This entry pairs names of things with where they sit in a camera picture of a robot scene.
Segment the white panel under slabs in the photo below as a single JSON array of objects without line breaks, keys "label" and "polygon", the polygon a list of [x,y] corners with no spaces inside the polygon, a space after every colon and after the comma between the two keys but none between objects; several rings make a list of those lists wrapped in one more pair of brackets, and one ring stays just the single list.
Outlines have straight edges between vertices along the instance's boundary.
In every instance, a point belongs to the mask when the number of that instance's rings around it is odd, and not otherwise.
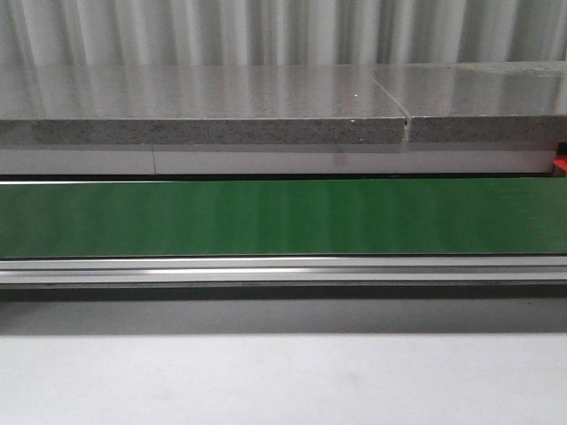
[{"label": "white panel under slabs", "polygon": [[556,143],[8,146],[3,175],[531,174]]}]

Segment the green conveyor belt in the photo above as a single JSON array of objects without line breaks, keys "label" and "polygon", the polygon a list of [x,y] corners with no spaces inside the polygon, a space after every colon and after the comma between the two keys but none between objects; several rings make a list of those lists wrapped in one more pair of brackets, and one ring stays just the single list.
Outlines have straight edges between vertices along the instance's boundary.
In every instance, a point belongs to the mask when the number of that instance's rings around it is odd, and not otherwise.
[{"label": "green conveyor belt", "polygon": [[1,188],[5,259],[565,251],[563,178]]}]

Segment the grey speckled stone slab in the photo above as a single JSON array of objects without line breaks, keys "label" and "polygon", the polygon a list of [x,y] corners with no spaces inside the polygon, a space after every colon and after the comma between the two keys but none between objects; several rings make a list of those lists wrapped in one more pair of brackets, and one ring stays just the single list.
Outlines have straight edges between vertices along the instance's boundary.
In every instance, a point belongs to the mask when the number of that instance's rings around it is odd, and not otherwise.
[{"label": "grey speckled stone slab", "polygon": [[1,70],[4,145],[397,144],[404,127],[359,66]]}]

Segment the red plastic tray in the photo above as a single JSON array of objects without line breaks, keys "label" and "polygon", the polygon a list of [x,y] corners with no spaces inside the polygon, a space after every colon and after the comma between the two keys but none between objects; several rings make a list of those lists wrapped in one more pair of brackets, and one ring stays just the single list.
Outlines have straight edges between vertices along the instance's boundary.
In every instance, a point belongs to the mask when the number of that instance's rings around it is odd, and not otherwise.
[{"label": "red plastic tray", "polygon": [[558,155],[553,160],[553,176],[567,177],[567,156]]}]

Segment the white pleated curtain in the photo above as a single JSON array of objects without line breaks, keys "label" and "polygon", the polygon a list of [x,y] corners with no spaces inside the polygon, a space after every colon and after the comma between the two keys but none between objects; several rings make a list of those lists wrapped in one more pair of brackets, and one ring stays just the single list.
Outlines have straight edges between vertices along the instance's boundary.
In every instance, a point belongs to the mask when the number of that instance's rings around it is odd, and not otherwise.
[{"label": "white pleated curtain", "polygon": [[566,57],[563,1],[4,1],[12,65],[291,65]]}]

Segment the aluminium conveyor side rail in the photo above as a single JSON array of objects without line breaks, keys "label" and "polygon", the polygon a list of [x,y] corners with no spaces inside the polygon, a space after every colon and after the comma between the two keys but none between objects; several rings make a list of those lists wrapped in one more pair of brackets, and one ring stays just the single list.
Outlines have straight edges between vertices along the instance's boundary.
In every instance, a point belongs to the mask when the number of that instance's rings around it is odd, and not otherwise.
[{"label": "aluminium conveyor side rail", "polygon": [[7,290],[562,284],[565,256],[319,256],[26,259]]}]

